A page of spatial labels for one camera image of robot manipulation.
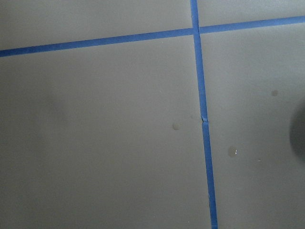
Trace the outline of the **brown paper table cover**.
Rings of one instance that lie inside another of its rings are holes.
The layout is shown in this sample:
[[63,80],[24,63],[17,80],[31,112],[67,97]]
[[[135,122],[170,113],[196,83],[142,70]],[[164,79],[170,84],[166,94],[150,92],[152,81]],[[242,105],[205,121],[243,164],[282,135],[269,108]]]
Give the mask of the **brown paper table cover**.
[[302,229],[302,0],[3,0],[3,229]]

